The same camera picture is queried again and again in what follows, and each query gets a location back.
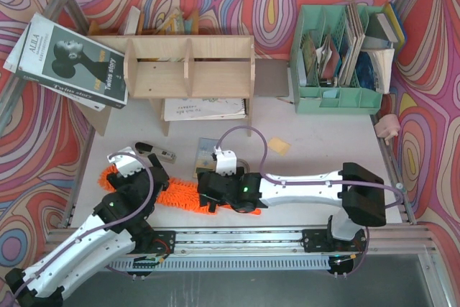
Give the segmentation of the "orange microfiber duster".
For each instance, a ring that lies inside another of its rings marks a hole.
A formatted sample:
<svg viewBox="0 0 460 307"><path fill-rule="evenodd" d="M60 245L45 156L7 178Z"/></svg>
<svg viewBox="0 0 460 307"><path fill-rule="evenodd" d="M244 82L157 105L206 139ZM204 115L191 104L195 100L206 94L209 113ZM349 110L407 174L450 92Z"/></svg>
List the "orange microfiber duster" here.
<svg viewBox="0 0 460 307"><path fill-rule="evenodd" d="M117 170L115 165L107 167L99 176L98 184L107 192L112 193L124 181L123 175ZM229 205L216 206L215 209L210 210L211 203L205 202L202 206L200 196L197 192L198 184L181 180L178 178L170 179L170 186L157 197L157 203L191 211L196 214L214 215L217 211L223 209L231 210Z"/></svg>

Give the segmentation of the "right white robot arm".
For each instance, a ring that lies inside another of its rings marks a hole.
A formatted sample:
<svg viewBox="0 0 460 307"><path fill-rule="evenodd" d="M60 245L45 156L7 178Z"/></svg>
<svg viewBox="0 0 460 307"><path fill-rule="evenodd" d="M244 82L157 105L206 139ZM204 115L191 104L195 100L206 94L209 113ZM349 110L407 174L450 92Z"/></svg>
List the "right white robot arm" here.
<svg viewBox="0 0 460 307"><path fill-rule="evenodd" d="M279 176L260 173L198 174L199 203L213 213L228 206L241 214L289 203L335 206L329 217L330 236L351 241L364 227L387 224L383 179L354 162L342 169L313 176Z"/></svg>

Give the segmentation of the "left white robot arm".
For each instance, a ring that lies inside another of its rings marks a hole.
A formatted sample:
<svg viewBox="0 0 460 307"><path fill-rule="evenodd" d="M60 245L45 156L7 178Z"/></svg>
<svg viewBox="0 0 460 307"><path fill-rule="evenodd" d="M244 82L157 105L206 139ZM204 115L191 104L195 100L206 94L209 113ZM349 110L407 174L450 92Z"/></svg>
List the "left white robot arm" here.
<svg viewBox="0 0 460 307"><path fill-rule="evenodd" d="M144 253L157 245L147 219L158 195L169 186L169 176L155 154L149 162L120 152L138 166L119 172L115 190L106 194L93 213L64 242L28 268L10 270L5 281L12 298L2 306L61 306L88 278L117 257Z"/></svg>

